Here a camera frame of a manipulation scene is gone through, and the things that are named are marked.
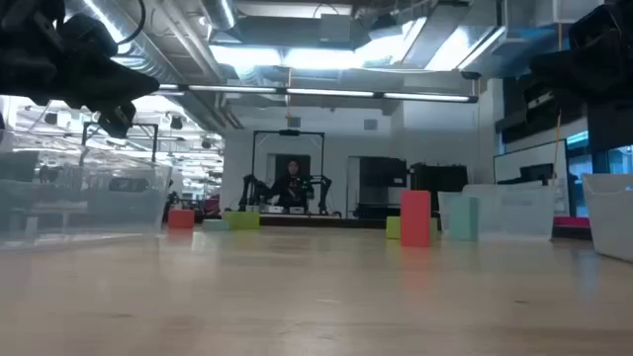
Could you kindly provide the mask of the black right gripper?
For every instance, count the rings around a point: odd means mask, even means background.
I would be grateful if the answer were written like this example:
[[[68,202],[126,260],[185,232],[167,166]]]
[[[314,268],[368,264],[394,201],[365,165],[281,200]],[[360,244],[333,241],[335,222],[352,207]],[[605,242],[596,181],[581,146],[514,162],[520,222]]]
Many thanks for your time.
[[[569,92],[590,102],[633,100],[633,61],[619,49],[580,49],[607,33],[633,51],[633,2],[597,6],[569,29],[569,50],[534,56],[533,75],[554,90]]]

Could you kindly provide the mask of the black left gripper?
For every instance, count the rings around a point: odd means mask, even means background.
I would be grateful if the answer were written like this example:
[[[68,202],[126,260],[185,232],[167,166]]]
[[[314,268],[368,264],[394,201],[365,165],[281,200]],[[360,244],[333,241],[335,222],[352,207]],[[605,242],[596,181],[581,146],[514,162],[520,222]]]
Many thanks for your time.
[[[0,0],[0,94],[99,110],[99,126],[126,138],[139,97],[159,82],[111,59],[118,45],[88,15],[65,17],[65,0]]]

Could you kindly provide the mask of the small red block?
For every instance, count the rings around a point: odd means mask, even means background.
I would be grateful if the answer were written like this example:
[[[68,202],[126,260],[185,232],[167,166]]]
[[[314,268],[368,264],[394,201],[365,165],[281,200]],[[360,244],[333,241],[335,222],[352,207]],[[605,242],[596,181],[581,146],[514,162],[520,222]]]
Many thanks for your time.
[[[192,210],[170,210],[167,225],[173,229],[192,229],[195,225],[195,212]]]

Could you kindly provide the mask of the yellow-green block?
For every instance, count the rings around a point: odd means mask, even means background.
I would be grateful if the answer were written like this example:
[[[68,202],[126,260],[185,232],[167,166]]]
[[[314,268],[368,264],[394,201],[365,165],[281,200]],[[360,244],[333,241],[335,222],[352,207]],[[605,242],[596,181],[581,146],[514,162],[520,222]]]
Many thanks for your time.
[[[260,229],[259,213],[226,211],[222,218],[231,230]]]

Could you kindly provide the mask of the long red block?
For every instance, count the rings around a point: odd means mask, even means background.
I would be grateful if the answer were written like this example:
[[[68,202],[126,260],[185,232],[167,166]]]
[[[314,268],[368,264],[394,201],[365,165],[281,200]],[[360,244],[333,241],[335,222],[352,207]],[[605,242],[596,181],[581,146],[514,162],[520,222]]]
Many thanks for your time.
[[[429,247],[430,193],[406,190],[401,198],[401,245]]]

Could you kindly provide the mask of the long lime green block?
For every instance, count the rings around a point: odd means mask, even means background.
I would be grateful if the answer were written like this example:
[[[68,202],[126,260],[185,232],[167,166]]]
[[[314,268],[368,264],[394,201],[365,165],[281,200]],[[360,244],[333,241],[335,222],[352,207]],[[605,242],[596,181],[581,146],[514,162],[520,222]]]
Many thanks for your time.
[[[440,238],[440,231],[438,230],[438,220],[436,218],[430,219],[430,233],[429,238],[432,242]],[[401,218],[400,217],[387,217],[386,222],[386,237],[387,239],[399,240],[401,238]]]

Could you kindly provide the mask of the black computer monitor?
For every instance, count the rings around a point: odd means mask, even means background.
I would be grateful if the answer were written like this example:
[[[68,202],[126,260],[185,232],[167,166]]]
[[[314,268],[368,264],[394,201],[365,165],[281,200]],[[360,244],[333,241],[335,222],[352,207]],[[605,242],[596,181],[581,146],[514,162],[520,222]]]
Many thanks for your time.
[[[541,182],[547,186],[555,173],[553,163],[522,166],[519,169],[522,182]]]

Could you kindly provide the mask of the clear plastic bin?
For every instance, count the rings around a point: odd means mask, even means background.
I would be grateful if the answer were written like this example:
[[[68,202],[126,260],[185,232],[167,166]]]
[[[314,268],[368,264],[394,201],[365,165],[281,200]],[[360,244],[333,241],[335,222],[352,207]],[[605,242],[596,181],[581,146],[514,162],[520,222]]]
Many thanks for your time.
[[[517,226],[523,231],[545,233],[547,226],[553,225],[555,215],[554,190],[549,186],[543,186],[539,182],[514,185],[470,184],[465,186],[461,192],[440,192],[438,194],[441,230],[447,238],[450,238],[448,234],[449,205],[454,198],[458,197],[479,199],[479,224],[483,224],[484,230],[502,229],[506,226],[510,226],[513,230],[513,227]],[[480,236],[479,228],[479,239],[493,236],[519,236],[546,240],[551,238],[504,233]]]
[[[171,175],[112,151],[0,131],[0,251],[154,235]]]

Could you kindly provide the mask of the pale grey plastic bin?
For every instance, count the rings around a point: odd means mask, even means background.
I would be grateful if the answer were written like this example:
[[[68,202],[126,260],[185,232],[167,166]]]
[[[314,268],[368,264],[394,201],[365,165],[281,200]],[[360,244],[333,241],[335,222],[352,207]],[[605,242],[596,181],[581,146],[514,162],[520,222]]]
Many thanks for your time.
[[[595,251],[633,263],[633,174],[586,174],[583,189]]]

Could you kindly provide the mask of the person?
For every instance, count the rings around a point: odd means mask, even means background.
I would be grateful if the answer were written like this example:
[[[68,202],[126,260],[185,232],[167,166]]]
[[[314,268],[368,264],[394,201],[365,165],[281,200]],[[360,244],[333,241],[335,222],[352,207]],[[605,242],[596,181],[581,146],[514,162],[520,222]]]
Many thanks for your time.
[[[270,189],[270,196],[277,196],[277,204],[286,210],[302,208],[306,211],[314,192],[310,179],[302,174],[299,162],[291,159],[286,173],[278,178]]]

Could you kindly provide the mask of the long ceiling light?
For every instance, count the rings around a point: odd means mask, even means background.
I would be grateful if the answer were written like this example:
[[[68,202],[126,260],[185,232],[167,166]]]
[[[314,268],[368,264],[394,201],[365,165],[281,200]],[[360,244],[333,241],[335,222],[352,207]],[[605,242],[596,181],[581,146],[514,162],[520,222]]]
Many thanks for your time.
[[[230,86],[230,85],[189,85],[189,84],[160,84],[159,91],[163,92],[217,92],[235,94],[267,94],[283,96],[322,96],[340,98],[363,98],[377,100],[399,100],[419,102],[446,102],[472,104],[479,101],[478,96],[453,95],[439,93],[405,93],[366,90],[316,89],[297,87],[264,87],[264,86]]]

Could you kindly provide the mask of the black monitor cabinet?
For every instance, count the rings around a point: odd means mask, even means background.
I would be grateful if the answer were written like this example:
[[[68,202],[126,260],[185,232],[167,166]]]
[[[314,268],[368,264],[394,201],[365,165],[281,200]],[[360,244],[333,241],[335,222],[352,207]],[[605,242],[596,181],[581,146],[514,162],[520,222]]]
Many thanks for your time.
[[[400,214],[399,189],[407,187],[407,163],[391,157],[361,157],[355,215],[385,220]]]

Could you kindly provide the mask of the black background gantry frame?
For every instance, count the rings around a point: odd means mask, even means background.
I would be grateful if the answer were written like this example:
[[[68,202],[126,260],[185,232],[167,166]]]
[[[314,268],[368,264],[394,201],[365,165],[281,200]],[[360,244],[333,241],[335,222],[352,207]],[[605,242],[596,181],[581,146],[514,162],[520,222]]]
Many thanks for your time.
[[[249,177],[244,180],[243,202],[246,205],[277,204],[278,197],[270,196],[274,182],[287,171],[288,162],[295,159],[303,175],[310,179],[314,197],[308,209],[279,209],[286,214],[326,216],[326,197],[331,180],[324,175],[325,134],[285,129],[278,131],[257,130],[252,134]]]

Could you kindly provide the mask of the black aluminium table frame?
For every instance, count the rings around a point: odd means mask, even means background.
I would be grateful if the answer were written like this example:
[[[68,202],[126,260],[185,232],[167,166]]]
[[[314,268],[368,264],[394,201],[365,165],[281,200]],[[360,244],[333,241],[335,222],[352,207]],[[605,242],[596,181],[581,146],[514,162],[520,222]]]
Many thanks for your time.
[[[203,220],[222,220],[222,216],[216,217],[203,217],[195,215],[195,225],[202,225]],[[261,215],[260,214],[260,227],[262,226],[294,226],[294,227],[314,227],[314,228],[364,228],[364,229],[381,229],[386,232],[385,220],[346,220],[336,216],[302,216],[302,215]],[[562,227],[554,226],[554,220],[552,226],[547,226],[545,233],[539,231],[523,231],[517,226],[511,230],[510,226],[506,226],[502,229],[484,230],[482,223],[479,224],[480,236],[485,234],[508,234],[508,235],[520,235],[520,236],[536,236],[536,237],[560,237],[571,238],[579,240],[592,240],[590,228],[574,228],[574,227]]]

